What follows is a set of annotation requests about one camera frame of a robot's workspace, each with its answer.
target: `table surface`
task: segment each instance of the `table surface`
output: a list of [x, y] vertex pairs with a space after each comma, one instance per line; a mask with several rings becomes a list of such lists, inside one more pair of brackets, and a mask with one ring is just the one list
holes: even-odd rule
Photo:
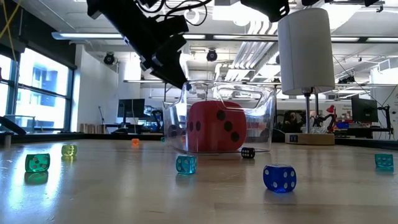
[[[75, 161], [62, 159], [65, 143], [78, 146]], [[31, 182], [24, 169], [26, 154], [40, 152], [51, 155], [47, 183]], [[161, 142], [13, 145], [0, 149], [0, 223], [395, 223], [398, 178], [375, 171], [378, 152], [398, 156], [273, 144], [254, 160], [200, 155], [196, 174], [178, 175], [178, 152]], [[270, 163], [295, 168], [293, 192], [266, 189], [262, 170]]]

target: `security camera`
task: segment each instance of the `security camera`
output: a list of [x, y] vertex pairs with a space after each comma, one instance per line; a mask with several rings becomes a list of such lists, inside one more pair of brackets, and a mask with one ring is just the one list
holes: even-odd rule
[[114, 52], [106, 53], [106, 56], [104, 58], [104, 63], [105, 63], [105, 65], [114, 65], [116, 63], [116, 59], [114, 57]]
[[217, 60], [217, 53], [215, 49], [210, 49], [209, 52], [207, 53], [207, 57], [206, 57], [208, 62], [214, 62], [215, 60]]

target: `lamp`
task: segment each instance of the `lamp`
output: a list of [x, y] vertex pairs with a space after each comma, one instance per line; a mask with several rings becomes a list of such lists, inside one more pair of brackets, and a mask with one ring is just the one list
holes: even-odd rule
[[306, 133], [287, 133], [286, 143], [334, 144], [332, 134], [310, 134], [310, 95], [335, 88], [328, 13], [319, 8], [294, 12], [280, 20], [278, 33], [282, 92], [304, 95], [306, 108]]

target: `red die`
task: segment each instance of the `red die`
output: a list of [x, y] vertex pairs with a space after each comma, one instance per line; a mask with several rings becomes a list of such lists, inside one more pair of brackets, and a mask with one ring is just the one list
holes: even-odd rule
[[187, 133], [191, 152], [234, 152], [246, 139], [246, 116], [237, 103], [202, 101], [189, 110]]

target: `ceiling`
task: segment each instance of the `ceiling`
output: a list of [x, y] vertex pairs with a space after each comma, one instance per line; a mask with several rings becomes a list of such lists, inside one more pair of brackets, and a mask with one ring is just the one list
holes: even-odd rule
[[[169, 0], [174, 4], [178, 1], [181, 0]], [[301, 0], [297, 1], [296, 10], [302, 8], [300, 2]], [[233, 21], [213, 20], [211, 16], [213, 5], [213, 2], [209, 3], [209, 16], [201, 26], [189, 25], [191, 33], [246, 34], [248, 32], [249, 25], [237, 26]], [[30, 0], [23, 1], [22, 7], [60, 32], [117, 32], [104, 16], [100, 16], [97, 20], [88, 17], [86, 2], [81, 0]], [[380, 13], [376, 12], [377, 9], [379, 6], [362, 7], [348, 21], [335, 29], [332, 35], [398, 37], [398, 7], [384, 7], [384, 11]], [[216, 41], [189, 41], [188, 44], [188, 54], [191, 55], [187, 62], [189, 69], [208, 72], [214, 72], [217, 63], [233, 62], [242, 46], [242, 42]], [[115, 50], [115, 56], [123, 61], [130, 58], [130, 52], [126, 52], [125, 45], [120, 40], [92, 40], [86, 44], [86, 49], [98, 58], [103, 57], [107, 51]], [[217, 51], [218, 62], [206, 61], [209, 49]], [[391, 55], [398, 55], [398, 44], [333, 44], [333, 54], [346, 70], [354, 69], [357, 81], [365, 82], [369, 79], [369, 68], [377, 65], [375, 62], [381, 62]], [[335, 62], [336, 78], [345, 72], [340, 64]]]

